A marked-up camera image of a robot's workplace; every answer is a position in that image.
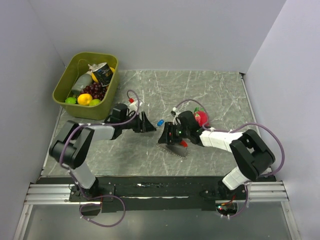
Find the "key with blue tag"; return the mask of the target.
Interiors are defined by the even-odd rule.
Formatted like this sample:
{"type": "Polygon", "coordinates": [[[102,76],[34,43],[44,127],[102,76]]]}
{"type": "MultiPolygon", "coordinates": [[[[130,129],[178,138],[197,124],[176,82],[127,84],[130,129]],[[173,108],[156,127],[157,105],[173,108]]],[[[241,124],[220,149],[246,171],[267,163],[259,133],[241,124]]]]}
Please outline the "key with blue tag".
{"type": "Polygon", "coordinates": [[[163,124],[164,124],[164,120],[163,119],[161,119],[161,120],[159,120],[158,122],[157,122],[157,124],[156,124],[156,126],[157,127],[161,127],[163,124]]]}

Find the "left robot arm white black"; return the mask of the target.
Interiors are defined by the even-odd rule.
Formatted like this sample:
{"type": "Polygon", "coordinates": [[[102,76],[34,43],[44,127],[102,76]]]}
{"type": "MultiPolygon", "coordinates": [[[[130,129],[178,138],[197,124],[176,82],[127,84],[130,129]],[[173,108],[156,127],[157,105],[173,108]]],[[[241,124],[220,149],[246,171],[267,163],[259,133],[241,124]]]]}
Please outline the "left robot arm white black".
{"type": "Polygon", "coordinates": [[[149,133],[156,131],[156,128],[145,112],[130,110],[126,104],[118,103],[102,123],[80,124],[68,120],[53,140],[49,155],[75,178],[81,195],[87,201],[93,201],[99,195],[99,181],[85,163],[91,143],[115,140],[123,130],[149,133]]]}

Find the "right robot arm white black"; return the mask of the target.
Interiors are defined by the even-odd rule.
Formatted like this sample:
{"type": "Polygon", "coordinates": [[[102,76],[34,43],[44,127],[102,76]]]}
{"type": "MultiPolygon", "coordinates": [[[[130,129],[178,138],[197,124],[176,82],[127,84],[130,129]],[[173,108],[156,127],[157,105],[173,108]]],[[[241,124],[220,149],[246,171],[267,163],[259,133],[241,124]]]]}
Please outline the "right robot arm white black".
{"type": "Polygon", "coordinates": [[[166,147],[181,143],[184,139],[194,145],[213,147],[233,154],[237,166],[221,180],[218,193],[230,199],[236,188],[258,179],[276,160],[275,155],[253,129],[245,132],[218,131],[213,127],[202,127],[191,111],[177,116],[177,123],[164,123],[159,145],[166,147]]]}

